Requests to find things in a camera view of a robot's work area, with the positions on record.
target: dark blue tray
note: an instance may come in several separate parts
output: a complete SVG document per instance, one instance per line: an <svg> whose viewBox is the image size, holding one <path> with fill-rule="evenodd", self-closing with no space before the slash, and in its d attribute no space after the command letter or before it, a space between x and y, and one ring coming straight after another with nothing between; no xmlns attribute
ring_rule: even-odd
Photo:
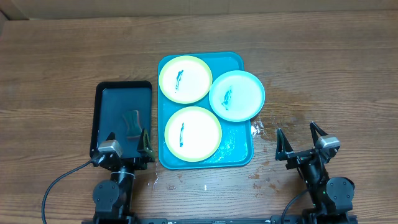
<svg viewBox="0 0 398 224"><path fill-rule="evenodd" d="M233 71L233 70L244 70L242 58L234 52L219 52L219 53L203 53L203 54L186 54L194 57L198 57L205 61L210 67L213 81L215 81L220 75ZM182 55L169 55L164 57L158 66L158 80L159 74L163 66L175 57ZM231 166L244 166L250 162L253 158L254 149L253 141L251 136L251 124L250 121L243 121L239 123L233 123L218 117L212 110L209 102L208 94L190 105L182 105L175 103L160 90L159 85L157 86L157 120L158 120L158 132L159 132L159 160L163 166L168 169L199 169L199 168L210 168L210 167L231 167ZM200 162L186 162L175 157L164 140L164 130L169 118L177 112L187 106L200 106L206 108L216 115L220 121L221 128L223 131L223 137L221 144L217 151Z"/></svg>

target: blue tray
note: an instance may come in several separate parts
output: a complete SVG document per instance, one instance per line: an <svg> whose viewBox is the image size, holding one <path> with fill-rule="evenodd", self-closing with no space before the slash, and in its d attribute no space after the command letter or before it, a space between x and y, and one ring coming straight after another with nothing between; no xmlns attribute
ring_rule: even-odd
<svg viewBox="0 0 398 224"><path fill-rule="evenodd" d="M219 52L219 53L205 53L205 54L186 54L194 57L198 57L205 61L210 67L213 81L215 81L220 75L232 71L232 70L244 70L242 58L233 52ZM158 66L158 80L159 74L163 66L175 57L182 55L169 55L164 57ZM159 160L162 165L168 169L199 169L199 168L210 168L210 167L231 167L231 166L244 166L250 162L253 158L254 149L253 141L251 137L251 124L250 121L243 121L239 123L233 123L221 119L212 110L209 102L208 94L190 105L182 105L174 103L173 101L166 98L160 90L159 84L157 85L157 120L158 120L158 132L159 132ZM175 157L164 140L164 130L169 118L177 112L187 106L200 106L206 108L216 115L220 121L221 128L223 131L223 137L221 144L217 151L200 162L186 162Z"/></svg>

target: wooden table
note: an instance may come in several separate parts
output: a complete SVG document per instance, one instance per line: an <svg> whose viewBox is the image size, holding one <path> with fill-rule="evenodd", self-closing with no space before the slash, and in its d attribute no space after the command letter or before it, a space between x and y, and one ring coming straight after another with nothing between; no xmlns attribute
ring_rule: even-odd
<svg viewBox="0 0 398 224"><path fill-rule="evenodd" d="M0 222L41 223L48 185L88 160L95 88L102 81L153 84L166 55L234 51L257 75L267 103L252 121L254 158L244 167L137 172L140 217L243 218L281 214L304 189L274 160L277 128L295 150L312 146L316 121L341 141L326 166L356 184L360 223L398 219L398 12L314 12L6 22L0 41ZM94 214L92 166L51 191L48 223ZM311 207L309 197L289 211Z"/></svg>

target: yellow rim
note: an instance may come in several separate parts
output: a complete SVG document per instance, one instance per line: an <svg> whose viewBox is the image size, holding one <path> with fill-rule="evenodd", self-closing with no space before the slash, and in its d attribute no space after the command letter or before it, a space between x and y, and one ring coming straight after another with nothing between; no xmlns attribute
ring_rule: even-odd
<svg viewBox="0 0 398 224"><path fill-rule="evenodd" d="M170 125L174 122L174 120L175 120L180 114L182 114L182 113L184 113L184 112L187 112L187 111L191 111L191 110L192 110L192 111L193 111L193 110L197 110L197 111L204 112L204 113L207 114L210 118L212 118L212 120L213 120L213 121L216 123L216 125L217 125L218 135L219 135L218 142L217 142L215 148L212 149L212 150L210 151L209 154L207 154L207 155L205 155L205 156L203 156L203 157L201 157L201 158L194 158L194 159L193 159L193 158L188 158L188 157L185 157L185 156L181 156L181 155L178 154L173 148L170 147L170 143L169 143L169 131L168 131L169 128L170 128ZM180 109L179 111L175 112L175 113L171 116L171 118L167 121L166 128L165 128L165 131L164 131L164 136L165 136L164 138L165 138L166 146L168 147L168 149L170 150L170 152L171 152L173 155L175 155L175 157L177 157L177 158L179 158L179 159L181 159L181 160L183 160L183 161L187 161L187 162L199 162L199 161L202 161L202 160L205 160L205 159L209 158L210 156L212 156L212 155L217 151L218 146L220 146L220 143L221 143L221 138L223 137L223 132L222 132L222 130L221 130L220 122L218 121L217 117L216 117L212 112L210 112L210 111L208 111L208 110L206 110L206 109L204 109L204 108L198 107L198 106L189 106L189 107Z"/></svg>
<svg viewBox="0 0 398 224"><path fill-rule="evenodd" d="M207 71L207 74L209 76L209 86L206 89L206 92L204 92L204 94L202 94L200 97L195 98L191 101L182 101L182 100L176 100L173 99L166 91L164 91L163 89L163 78L164 78L164 74L165 72L169 69L170 66L172 66L174 63L180 62L182 60L190 60L193 62L197 62L199 63L201 66L203 66L203 68L205 68L205 70ZM162 90L162 93L171 101L174 101L176 103L181 103L181 104L188 104L188 103L194 103L200 99L202 99L203 97L206 96L206 94L209 92L210 87L211 87L211 83L213 83L213 75L211 74L211 70L210 67L206 64L206 62L204 62L202 59L199 59L197 57L194 56L189 56L189 55L184 55L184 56L179 56L176 58L173 58L172 60L169 60L161 69L160 71L160 75L159 75L159 86L160 86L160 90Z"/></svg>

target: round dish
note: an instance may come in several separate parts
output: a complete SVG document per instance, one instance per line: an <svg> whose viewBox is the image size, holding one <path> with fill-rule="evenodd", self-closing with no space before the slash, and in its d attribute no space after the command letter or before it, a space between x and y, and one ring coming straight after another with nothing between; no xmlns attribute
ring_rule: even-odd
<svg viewBox="0 0 398 224"><path fill-rule="evenodd" d="M181 104L202 99L213 82L209 66L193 56L179 56L168 61L159 75L162 93L171 101Z"/></svg>
<svg viewBox="0 0 398 224"><path fill-rule="evenodd" d="M245 71L220 75L211 86L209 101L213 111L227 121L240 122L257 115L266 100L260 80Z"/></svg>
<svg viewBox="0 0 398 224"><path fill-rule="evenodd" d="M170 152L188 162L202 161L213 155L221 137L221 125L216 116L197 106L174 113L165 128L165 142Z"/></svg>

